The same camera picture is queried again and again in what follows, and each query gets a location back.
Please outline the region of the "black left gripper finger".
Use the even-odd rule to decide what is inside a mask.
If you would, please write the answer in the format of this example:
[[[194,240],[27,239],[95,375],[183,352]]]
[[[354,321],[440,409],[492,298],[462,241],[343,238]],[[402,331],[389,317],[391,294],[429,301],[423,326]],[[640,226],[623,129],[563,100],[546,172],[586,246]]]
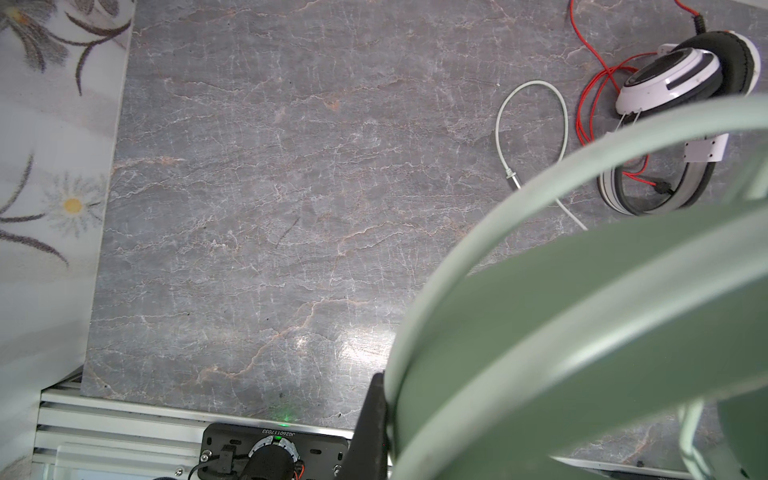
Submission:
[[[344,455],[337,479],[387,479],[387,410],[384,373],[378,372],[370,382],[350,448]]]

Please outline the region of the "mint green headphones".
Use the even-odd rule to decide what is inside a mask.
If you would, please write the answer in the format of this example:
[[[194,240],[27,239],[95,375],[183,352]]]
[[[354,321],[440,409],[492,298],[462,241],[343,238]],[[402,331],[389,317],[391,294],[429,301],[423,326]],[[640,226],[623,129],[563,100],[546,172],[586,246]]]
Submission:
[[[763,95],[682,107],[545,170],[492,210],[415,299],[384,374],[396,479],[578,479],[555,454],[656,413],[684,461],[714,400],[741,479],[767,475],[767,153],[723,200],[561,238],[482,272],[525,219],[612,166],[763,130]]]

